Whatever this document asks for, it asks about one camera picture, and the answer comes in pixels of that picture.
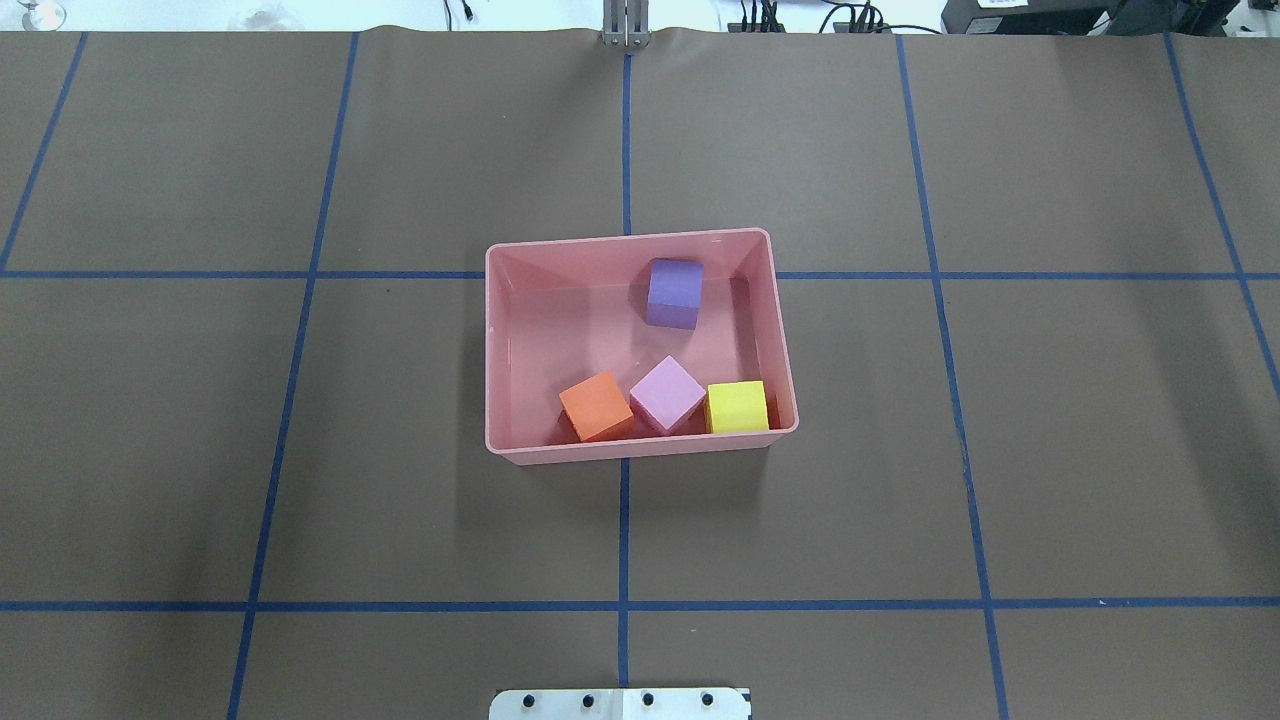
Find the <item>white bracket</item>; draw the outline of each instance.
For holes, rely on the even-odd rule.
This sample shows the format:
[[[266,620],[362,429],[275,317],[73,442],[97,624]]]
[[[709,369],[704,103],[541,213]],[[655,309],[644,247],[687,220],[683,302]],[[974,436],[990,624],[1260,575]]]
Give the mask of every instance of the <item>white bracket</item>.
[[[649,0],[604,0],[600,41],[623,50],[649,45]]]
[[[751,720],[751,691],[504,691],[489,705],[489,720]]]

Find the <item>cube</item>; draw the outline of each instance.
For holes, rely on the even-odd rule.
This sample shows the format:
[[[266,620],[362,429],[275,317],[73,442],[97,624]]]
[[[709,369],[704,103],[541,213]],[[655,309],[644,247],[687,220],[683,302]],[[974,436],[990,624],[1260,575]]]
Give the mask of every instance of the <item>cube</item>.
[[[631,407],[664,436],[703,404],[707,391],[668,355],[631,388]]]
[[[703,264],[691,260],[654,260],[649,270],[649,309],[645,322],[664,328],[698,327],[703,302]]]
[[[562,392],[561,405],[582,442],[618,439],[635,424],[631,406],[608,370]]]
[[[769,429],[764,383],[716,383],[707,386],[707,432],[749,433]]]

